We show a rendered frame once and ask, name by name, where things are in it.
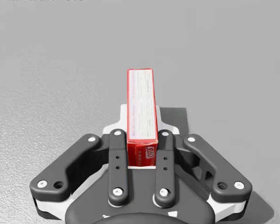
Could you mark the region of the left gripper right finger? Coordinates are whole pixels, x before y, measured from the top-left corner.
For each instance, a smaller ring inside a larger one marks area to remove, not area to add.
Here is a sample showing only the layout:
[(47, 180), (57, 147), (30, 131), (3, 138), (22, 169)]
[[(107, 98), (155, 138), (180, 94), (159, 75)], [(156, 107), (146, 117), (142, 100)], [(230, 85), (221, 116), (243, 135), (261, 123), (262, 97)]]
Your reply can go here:
[[(159, 144), (156, 151), (154, 199), (162, 208), (193, 205), (210, 208), (219, 206), (245, 206), (252, 193), (252, 184), (217, 150), (198, 134), (181, 137), (163, 123), (161, 110), (156, 108)], [(175, 167), (194, 176), (200, 168), (201, 177), (194, 180), (207, 196), (201, 196), (188, 184), (189, 180), (176, 173)]]

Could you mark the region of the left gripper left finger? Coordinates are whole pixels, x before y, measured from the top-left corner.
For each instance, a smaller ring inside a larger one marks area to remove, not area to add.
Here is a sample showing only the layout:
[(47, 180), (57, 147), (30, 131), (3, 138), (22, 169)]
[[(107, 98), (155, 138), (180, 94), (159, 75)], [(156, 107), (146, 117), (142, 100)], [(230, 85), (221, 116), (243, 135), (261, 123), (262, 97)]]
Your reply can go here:
[(103, 129), (102, 136), (85, 134), (65, 150), (31, 182), (35, 201), (60, 203), (105, 164), (108, 165), (107, 197), (114, 206), (128, 201), (127, 105), (120, 107), (119, 121)]

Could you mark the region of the red and white carton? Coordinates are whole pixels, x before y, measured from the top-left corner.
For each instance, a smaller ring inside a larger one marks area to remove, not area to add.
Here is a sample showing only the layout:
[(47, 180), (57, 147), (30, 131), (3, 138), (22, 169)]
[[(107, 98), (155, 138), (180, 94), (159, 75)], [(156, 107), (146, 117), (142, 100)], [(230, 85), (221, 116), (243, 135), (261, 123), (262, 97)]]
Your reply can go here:
[(126, 135), (129, 166), (154, 166), (159, 141), (152, 68), (127, 70)]

